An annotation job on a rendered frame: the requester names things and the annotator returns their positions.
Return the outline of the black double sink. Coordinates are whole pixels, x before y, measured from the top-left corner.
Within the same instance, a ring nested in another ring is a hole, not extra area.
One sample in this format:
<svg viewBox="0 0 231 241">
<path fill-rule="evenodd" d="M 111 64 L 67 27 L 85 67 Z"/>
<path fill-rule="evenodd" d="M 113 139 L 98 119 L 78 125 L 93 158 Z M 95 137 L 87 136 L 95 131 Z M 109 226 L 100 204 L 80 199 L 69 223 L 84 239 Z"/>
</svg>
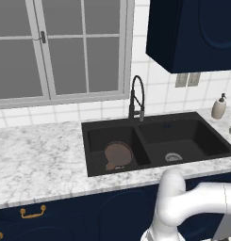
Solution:
<svg viewBox="0 0 231 241">
<path fill-rule="evenodd" d="M 231 156 L 231 144 L 196 112 L 84 122 L 81 127 L 90 177 Z M 105 150 L 114 141 L 130 148 L 132 160 L 109 171 Z"/>
</svg>

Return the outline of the black spring tap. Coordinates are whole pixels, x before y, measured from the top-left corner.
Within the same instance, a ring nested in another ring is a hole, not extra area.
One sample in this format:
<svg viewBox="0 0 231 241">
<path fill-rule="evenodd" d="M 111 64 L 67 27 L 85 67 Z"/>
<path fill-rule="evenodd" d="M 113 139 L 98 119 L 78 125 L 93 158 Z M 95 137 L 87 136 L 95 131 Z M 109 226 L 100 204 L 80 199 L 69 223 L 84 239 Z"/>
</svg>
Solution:
<svg viewBox="0 0 231 241">
<path fill-rule="evenodd" d="M 135 82 L 140 82 L 140 89 L 141 89 L 141 101 L 136 96 L 135 91 Z M 133 120 L 136 115 L 140 116 L 140 121 L 143 121 L 144 119 L 144 111 L 145 111 L 145 91 L 144 91 L 144 84 L 142 82 L 142 79 L 139 75 L 135 75 L 132 81 L 132 88 L 130 91 L 130 103 L 129 103 L 129 112 L 128 112 L 128 118 L 130 120 Z M 135 109 L 135 104 L 138 104 L 140 106 L 139 110 Z"/>
</svg>

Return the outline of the grey framed window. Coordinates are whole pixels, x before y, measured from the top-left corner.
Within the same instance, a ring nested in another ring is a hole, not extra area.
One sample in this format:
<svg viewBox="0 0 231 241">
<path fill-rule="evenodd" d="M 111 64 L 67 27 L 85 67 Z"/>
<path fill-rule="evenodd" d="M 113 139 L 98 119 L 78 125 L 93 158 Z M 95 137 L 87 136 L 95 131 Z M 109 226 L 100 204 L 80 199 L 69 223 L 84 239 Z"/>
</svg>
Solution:
<svg viewBox="0 0 231 241">
<path fill-rule="evenodd" d="M 0 109 L 127 98 L 134 7 L 0 0 Z M 46 43 L 36 40 L 41 31 Z"/>
</svg>

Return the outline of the navy base cupboard door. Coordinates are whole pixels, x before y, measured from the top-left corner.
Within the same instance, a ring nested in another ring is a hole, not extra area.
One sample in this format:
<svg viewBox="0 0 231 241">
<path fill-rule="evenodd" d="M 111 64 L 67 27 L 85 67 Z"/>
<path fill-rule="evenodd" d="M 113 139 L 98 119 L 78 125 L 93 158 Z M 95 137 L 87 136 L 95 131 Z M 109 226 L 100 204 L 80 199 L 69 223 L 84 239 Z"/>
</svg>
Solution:
<svg viewBox="0 0 231 241">
<path fill-rule="evenodd" d="M 0 241 L 97 241 L 85 223 L 77 219 L 55 218 L 38 222 L 0 226 Z"/>
<path fill-rule="evenodd" d="M 99 241 L 140 241 L 149 228 L 158 185 L 115 191 L 103 203 L 98 215 Z"/>
</svg>

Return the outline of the beige soap dispenser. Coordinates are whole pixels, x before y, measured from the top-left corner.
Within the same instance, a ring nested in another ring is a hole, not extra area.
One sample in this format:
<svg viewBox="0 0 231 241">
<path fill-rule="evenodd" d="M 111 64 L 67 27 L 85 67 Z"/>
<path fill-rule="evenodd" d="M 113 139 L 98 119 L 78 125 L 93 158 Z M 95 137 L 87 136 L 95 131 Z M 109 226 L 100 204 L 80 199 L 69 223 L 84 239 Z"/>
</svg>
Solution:
<svg viewBox="0 0 231 241">
<path fill-rule="evenodd" d="M 211 110 L 212 118 L 219 120 L 223 116 L 225 109 L 226 109 L 225 99 L 226 99 L 226 97 L 225 97 L 225 94 L 223 93 L 221 98 L 214 103 L 212 110 Z"/>
</svg>

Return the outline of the navy drawer front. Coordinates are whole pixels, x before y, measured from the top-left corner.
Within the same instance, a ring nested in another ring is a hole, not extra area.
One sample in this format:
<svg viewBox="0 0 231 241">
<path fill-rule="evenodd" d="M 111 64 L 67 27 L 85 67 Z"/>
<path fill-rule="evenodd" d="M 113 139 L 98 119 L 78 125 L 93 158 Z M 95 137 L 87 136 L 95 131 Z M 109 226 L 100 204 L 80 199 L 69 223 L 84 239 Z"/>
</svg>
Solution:
<svg viewBox="0 0 231 241">
<path fill-rule="evenodd" d="M 88 228 L 98 203 L 95 195 L 89 195 L 4 208 L 0 209 L 0 226 L 62 218 L 81 220 Z"/>
</svg>

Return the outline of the grey wall socket plate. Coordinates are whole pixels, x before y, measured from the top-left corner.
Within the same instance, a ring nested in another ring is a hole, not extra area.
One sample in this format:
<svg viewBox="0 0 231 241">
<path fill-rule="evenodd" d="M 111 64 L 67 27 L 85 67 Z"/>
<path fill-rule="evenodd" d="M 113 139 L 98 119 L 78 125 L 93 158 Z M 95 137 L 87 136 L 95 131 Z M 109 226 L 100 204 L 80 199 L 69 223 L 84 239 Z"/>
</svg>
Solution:
<svg viewBox="0 0 231 241">
<path fill-rule="evenodd" d="M 189 87 L 196 87 L 199 84 L 201 74 L 199 72 L 191 72 L 189 76 Z"/>
<path fill-rule="evenodd" d="M 176 76 L 176 82 L 175 82 L 175 86 L 177 88 L 183 88 L 187 85 L 187 81 L 188 81 L 188 74 L 187 73 L 179 73 Z"/>
</svg>

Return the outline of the navy wall cupboard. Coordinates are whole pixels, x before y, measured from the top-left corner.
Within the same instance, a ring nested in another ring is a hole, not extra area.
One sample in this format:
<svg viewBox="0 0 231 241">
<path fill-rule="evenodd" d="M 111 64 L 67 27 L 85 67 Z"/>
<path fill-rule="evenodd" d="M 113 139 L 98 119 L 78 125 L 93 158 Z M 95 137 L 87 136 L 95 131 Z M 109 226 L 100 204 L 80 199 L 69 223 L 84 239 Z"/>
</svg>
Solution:
<svg viewBox="0 0 231 241">
<path fill-rule="evenodd" d="M 231 0 L 151 0 L 146 54 L 170 73 L 231 70 Z"/>
</svg>

